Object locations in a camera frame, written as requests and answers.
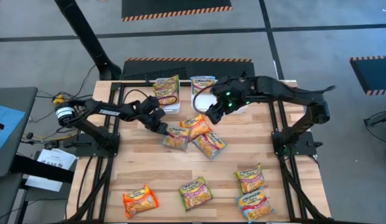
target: blue object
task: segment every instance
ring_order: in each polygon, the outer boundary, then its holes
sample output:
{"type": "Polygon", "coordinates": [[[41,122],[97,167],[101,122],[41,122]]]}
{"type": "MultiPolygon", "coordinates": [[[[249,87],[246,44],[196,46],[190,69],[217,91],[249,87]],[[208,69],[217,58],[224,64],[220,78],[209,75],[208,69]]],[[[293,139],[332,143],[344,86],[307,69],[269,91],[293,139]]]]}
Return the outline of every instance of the blue object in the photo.
{"type": "Polygon", "coordinates": [[[14,128],[23,118],[24,112],[0,106],[0,123],[4,125],[4,129],[0,130],[0,149],[12,134],[14,128]]]}

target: wooden table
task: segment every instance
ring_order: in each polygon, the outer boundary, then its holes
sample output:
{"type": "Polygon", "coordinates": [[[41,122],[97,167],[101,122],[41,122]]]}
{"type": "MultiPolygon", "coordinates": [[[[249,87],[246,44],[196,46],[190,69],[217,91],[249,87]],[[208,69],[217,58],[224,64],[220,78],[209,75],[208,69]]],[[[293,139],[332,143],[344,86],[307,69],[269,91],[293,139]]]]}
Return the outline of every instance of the wooden table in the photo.
{"type": "MultiPolygon", "coordinates": [[[[296,86],[295,81],[288,84],[296,86]]],[[[110,86],[111,82],[97,82],[93,98],[107,102],[110,86]]],[[[131,89],[134,88],[126,88],[125,93],[131,89]]],[[[151,87],[138,89],[152,95],[151,87]]],[[[181,111],[176,115],[166,115],[162,121],[178,126],[180,121],[197,115],[191,108],[190,90],[190,87],[181,88],[181,111]]],[[[131,92],[126,101],[133,100],[144,100],[144,96],[136,91],[131,92]]],[[[275,103],[275,109],[279,127],[282,127],[277,103],[275,103]]],[[[290,126],[299,120],[304,112],[302,106],[290,103],[285,103],[285,110],[290,126]]],[[[93,115],[89,120],[96,125],[102,125],[104,118],[102,115],[93,115]]],[[[265,215],[258,221],[288,221],[280,167],[271,143],[270,133],[273,128],[268,104],[250,104],[246,113],[224,116],[217,125],[211,124],[210,121],[207,123],[228,144],[213,161],[208,160],[192,143],[189,143],[186,152],[170,149],[160,144],[161,135],[148,131],[143,124],[137,121],[130,123],[121,121],[119,128],[121,144],[113,163],[105,221],[245,222],[246,219],[236,204],[235,197],[239,196],[240,192],[233,173],[236,170],[250,169],[259,162],[263,165],[263,174],[268,183],[265,189],[266,196],[276,212],[265,215]],[[185,212],[178,188],[200,176],[204,177],[212,189],[214,199],[185,212]],[[156,194],[159,208],[127,219],[122,194],[140,189],[143,184],[148,184],[156,194]]],[[[304,192],[321,213],[330,216],[318,165],[308,156],[296,156],[296,160],[304,192]]],[[[69,216],[76,211],[78,190],[87,161],[88,158],[83,158],[77,163],[67,205],[69,216]]],[[[88,168],[82,188],[81,203],[91,191],[95,164],[96,158],[88,168]]],[[[299,217],[299,207],[293,189],[291,193],[294,210],[299,217]]],[[[100,199],[101,192],[96,200],[94,218],[98,217],[100,199]]]]}

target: black floor mat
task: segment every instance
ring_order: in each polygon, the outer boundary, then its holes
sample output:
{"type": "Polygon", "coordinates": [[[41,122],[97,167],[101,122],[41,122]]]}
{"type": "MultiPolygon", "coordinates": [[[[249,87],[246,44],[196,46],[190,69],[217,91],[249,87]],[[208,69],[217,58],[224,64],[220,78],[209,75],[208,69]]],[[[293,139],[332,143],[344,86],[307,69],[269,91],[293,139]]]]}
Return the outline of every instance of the black floor mat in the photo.
{"type": "Polygon", "coordinates": [[[232,10],[230,0],[123,0],[124,22],[232,10]]]}
{"type": "Polygon", "coordinates": [[[169,78],[178,74],[181,80],[188,80],[198,75],[210,75],[220,78],[233,77],[247,72],[248,77],[255,76],[251,59],[231,58],[127,58],[124,63],[121,80],[155,80],[169,78]]]}
{"type": "Polygon", "coordinates": [[[386,95],[386,56],[353,57],[350,63],[367,95],[386,95]]]}

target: ramen packet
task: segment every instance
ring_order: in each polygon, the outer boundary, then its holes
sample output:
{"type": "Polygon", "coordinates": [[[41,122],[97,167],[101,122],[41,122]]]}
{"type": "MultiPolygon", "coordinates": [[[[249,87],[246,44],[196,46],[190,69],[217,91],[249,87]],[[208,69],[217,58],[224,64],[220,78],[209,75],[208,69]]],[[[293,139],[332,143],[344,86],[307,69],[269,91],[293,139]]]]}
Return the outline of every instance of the ramen packet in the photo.
{"type": "Polygon", "coordinates": [[[198,115],[195,118],[188,119],[186,121],[181,121],[179,126],[182,128],[191,128],[192,131],[189,135],[189,142],[197,138],[201,134],[205,134],[211,131],[210,126],[205,122],[204,116],[202,114],[198,115]]]}
{"type": "Polygon", "coordinates": [[[154,196],[153,192],[146,184],[140,190],[130,194],[123,194],[123,203],[127,218],[131,218],[137,213],[158,207],[156,196],[154,196]]]}
{"type": "Polygon", "coordinates": [[[202,177],[182,185],[179,188],[179,193],[182,197],[183,206],[185,206],[186,211],[212,199],[211,190],[208,188],[207,184],[205,184],[205,180],[202,177]]]}
{"type": "Polygon", "coordinates": [[[248,223],[254,222],[257,218],[275,212],[265,197],[263,190],[256,190],[249,194],[237,197],[237,206],[247,218],[248,223]]]}
{"type": "Polygon", "coordinates": [[[179,101],[179,75],[171,78],[160,79],[153,84],[154,95],[161,107],[171,105],[179,101]]]}
{"type": "Polygon", "coordinates": [[[238,170],[235,175],[240,183],[242,194],[267,186],[263,178],[261,164],[256,165],[253,169],[238,170]]]}
{"type": "MultiPolygon", "coordinates": [[[[214,85],[217,81],[215,77],[212,76],[196,76],[191,77],[192,82],[192,94],[196,95],[200,90],[204,89],[207,86],[214,85]]],[[[211,88],[204,90],[202,93],[210,93],[211,88]]]]}
{"type": "Polygon", "coordinates": [[[190,128],[176,128],[167,127],[167,136],[164,136],[161,140],[161,144],[175,149],[182,149],[186,151],[187,140],[191,132],[190,128]]]}
{"type": "Polygon", "coordinates": [[[210,131],[193,140],[195,144],[209,159],[215,159],[220,151],[226,147],[226,142],[219,139],[214,132],[210,131]]]}

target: concrete floor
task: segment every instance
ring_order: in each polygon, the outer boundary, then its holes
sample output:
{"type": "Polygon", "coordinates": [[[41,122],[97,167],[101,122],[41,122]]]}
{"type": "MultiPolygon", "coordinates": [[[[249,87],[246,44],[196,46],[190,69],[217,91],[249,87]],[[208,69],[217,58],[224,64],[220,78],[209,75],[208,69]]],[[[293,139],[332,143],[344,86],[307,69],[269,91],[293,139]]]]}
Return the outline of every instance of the concrete floor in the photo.
{"type": "MultiPolygon", "coordinates": [[[[189,29],[265,27],[257,0],[232,0],[233,11],[198,16],[121,22],[121,1],[77,0],[97,34],[189,29]]],[[[386,0],[265,0],[272,27],[338,26],[386,23],[386,0]]],[[[73,35],[53,1],[2,0],[0,37],[73,35]]],[[[362,91],[348,58],[385,55],[386,29],[275,32],[276,47],[286,79],[301,88],[326,93],[331,121],[315,126],[319,163],[332,216],[336,220],[386,223],[386,143],[373,138],[362,120],[386,110],[386,96],[362,91]]],[[[101,39],[109,57],[120,67],[126,57],[252,58],[256,75],[276,77],[265,32],[101,39]]],[[[76,93],[93,65],[78,40],[0,42],[0,87],[36,86],[49,93],[76,93]]],[[[91,94],[98,80],[93,70],[83,94],[91,94]]],[[[53,110],[37,99],[37,119],[53,110]]],[[[52,134],[55,116],[28,124],[26,131],[52,134]]],[[[386,127],[373,131],[386,138],[386,127]]],[[[40,146],[21,145],[29,156],[40,146]]],[[[27,209],[24,223],[57,222],[65,202],[37,202],[27,209]]]]}

